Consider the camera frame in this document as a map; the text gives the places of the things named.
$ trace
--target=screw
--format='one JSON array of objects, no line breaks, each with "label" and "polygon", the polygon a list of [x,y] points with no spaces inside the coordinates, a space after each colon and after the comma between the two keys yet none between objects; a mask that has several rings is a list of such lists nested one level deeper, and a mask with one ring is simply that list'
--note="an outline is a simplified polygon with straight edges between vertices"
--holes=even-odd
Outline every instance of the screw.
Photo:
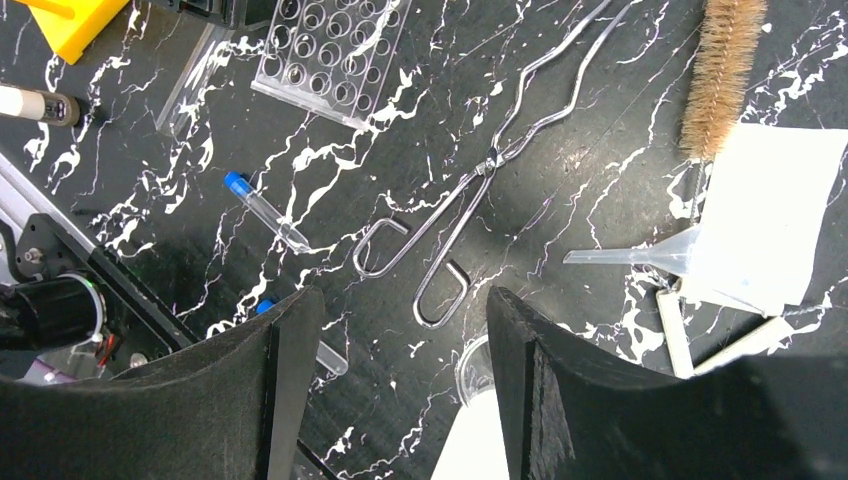
[{"label": "screw", "polygon": [[41,263],[42,257],[44,257],[44,253],[37,248],[30,248],[24,253],[24,260],[35,265]]},{"label": "screw", "polygon": [[140,367],[147,364],[147,357],[143,353],[135,352],[130,355],[130,368]]}]

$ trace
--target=cable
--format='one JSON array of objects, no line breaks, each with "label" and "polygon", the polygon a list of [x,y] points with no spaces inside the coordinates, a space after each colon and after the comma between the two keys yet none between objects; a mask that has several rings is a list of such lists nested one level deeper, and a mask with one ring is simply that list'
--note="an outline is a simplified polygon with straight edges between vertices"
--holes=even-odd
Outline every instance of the cable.
[{"label": "cable", "polygon": [[324,465],[324,462],[322,462],[317,455],[312,453],[312,450],[310,450],[309,447],[306,446],[306,444],[301,442],[300,439],[297,440],[297,449],[300,450],[301,455],[303,455],[304,457],[306,457],[307,460],[309,460],[313,467],[320,470],[321,473],[325,477],[327,477],[327,480],[338,480],[339,477],[337,477],[332,470],[330,470],[326,465]]},{"label": "cable", "polygon": [[3,237],[3,248],[6,250],[6,263],[9,266],[9,273],[12,278],[18,283],[26,283],[31,279],[24,276],[18,270],[18,256],[16,254],[15,232],[6,222],[0,220],[0,236]]}]

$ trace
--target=yellow object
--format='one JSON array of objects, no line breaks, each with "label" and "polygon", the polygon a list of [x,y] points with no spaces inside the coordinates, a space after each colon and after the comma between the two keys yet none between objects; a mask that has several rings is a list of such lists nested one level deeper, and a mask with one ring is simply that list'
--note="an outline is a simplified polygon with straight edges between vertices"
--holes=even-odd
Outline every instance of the yellow object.
[{"label": "yellow object", "polygon": [[50,48],[73,65],[129,0],[18,0],[29,5]]}]

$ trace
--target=blue cap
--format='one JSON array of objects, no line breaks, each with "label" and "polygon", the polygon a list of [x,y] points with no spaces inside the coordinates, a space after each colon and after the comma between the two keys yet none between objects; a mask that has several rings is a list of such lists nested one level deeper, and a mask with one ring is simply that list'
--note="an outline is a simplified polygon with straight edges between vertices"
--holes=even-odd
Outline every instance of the blue cap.
[{"label": "blue cap", "polygon": [[224,185],[239,197],[246,197],[253,188],[238,172],[230,172],[224,177]]},{"label": "blue cap", "polygon": [[259,302],[259,305],[256,306],[256,313],[263,314],[268,310],[271,310],[271,307],[274,306],[274,302],[272,300],[262,300]]}]

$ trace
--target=white paper towel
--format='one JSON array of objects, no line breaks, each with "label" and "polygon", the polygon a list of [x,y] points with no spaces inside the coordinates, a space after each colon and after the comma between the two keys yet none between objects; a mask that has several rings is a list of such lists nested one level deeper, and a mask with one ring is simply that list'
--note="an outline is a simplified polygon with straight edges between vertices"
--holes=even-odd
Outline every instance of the white paper towel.
[{"label": "white paper towel", "polygon": [[495,389],[459,409],[431,480],[507,480],[509,469]]},{"label": "white paper towel", "polygon": [[[848,130],[739,124],[716,157],[701,226],[727,262],[756,282],[740,298],[769,315],[799,305],[813,273],[828,196]],[[739,307],[705,279],[684,278],[681,295]]]}]

